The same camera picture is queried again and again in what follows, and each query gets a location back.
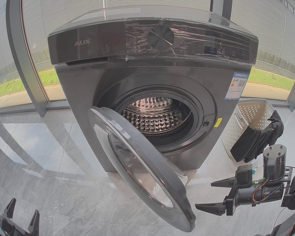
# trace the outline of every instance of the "washing machine door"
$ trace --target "washing machine door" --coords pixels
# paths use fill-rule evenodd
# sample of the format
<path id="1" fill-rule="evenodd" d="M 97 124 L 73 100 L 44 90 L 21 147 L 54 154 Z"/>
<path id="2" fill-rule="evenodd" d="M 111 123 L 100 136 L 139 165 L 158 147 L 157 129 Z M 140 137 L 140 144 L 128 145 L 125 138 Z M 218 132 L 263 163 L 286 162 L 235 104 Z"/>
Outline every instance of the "washing machine door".
<path id="1" fill-rule="evenodd" d="M 112 109 L 91 107 L 90 125 L 121 177 L 162 219 L 191 232 L 196 216 L 186 196 L 187 178 L 128 120 Z"/>

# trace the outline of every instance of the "laundry basket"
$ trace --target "laundry basket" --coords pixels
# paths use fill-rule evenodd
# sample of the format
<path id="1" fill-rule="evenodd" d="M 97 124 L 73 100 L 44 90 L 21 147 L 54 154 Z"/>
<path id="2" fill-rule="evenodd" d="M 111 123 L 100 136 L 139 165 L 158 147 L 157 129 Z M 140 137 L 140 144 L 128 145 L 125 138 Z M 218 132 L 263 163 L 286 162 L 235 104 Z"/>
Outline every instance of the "laundry basket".
<path id="1" fill-rule="evenodd" d="M 273 106 L 265 99 L 240 100 L 221 134 L 228 156 L 233 158 L 230 150 L 249 125 L 252 128 L 265 129 L 271 123 L 267 119 L 273 112 Z"/>

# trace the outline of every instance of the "dial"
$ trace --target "dial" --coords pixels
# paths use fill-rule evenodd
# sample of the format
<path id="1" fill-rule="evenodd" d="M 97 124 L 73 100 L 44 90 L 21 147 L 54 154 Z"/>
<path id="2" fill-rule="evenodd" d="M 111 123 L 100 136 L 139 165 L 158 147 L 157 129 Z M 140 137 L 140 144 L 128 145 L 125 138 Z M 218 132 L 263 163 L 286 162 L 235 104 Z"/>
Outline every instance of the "dial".
<path id="1" fill-rule="evenodd" d="M 147 38 L 153 48 L 164 50 L 172 46 L 174 33 L 167 26 L 157 25 L 150 30 Z"/>

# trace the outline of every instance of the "black clothing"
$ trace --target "black clothing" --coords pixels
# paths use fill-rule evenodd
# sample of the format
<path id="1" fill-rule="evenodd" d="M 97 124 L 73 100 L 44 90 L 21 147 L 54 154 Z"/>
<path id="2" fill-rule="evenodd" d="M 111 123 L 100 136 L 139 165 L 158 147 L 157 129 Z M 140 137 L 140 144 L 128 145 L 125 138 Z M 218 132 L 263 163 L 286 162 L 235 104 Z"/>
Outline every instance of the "black clothing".
<path id="1" fill-rule="evenodd" d="M 247 163 L 254 158 L 256 159 L 258 155 L 263 153 L 267 145 L 274 145 L 277 139 L 282 136 L 284 124 L 277 110 L 273 112 L 268 120 L 271 123 L 264 130 L 248 126 L 233 145 L 230 152 L 237 162 L 245 159 Z"/>

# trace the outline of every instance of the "road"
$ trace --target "road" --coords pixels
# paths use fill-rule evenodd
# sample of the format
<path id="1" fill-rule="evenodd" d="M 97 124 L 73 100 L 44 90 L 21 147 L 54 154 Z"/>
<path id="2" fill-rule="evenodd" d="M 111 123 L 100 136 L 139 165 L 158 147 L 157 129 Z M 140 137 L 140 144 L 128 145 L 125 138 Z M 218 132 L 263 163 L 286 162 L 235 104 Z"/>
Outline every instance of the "road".
<path id="1" fill-rule="evenodd" d="M 61 86 L 52 86 L 45 88 L 46 93 L 50 100 L 59 100 L 65 99 L 65 95 L 63 94 L 63 90 Z M 7 94 L 0 97 L 0 108 L 15 106 L 21 104 L 31 103 L 31 99 L 29 98 L 26 91 L 20 91 L 18 93 Z"/>
<path id="2" fill-rule="evenodd" d="M 51 86 L 45 88 L 45 90 L 50 100 L 65 98 L 61 86 Z M 289 93 L 290 91 L 282 88 L 274 88 L 264 84 L 248 82 L 243 92 L 243 96 L 286 100 Z M 26 103 L 31 103 L 31 100 L 26 91 L 3 95 L 0 97 L 0 108 Z"/>
<path id="3" fill-rule="evenodd" d="M 290 91 L 274 88 L 265 84 L 248 82 L 243 92 L 244 97 L 261 97 L 286 100 Z"/>

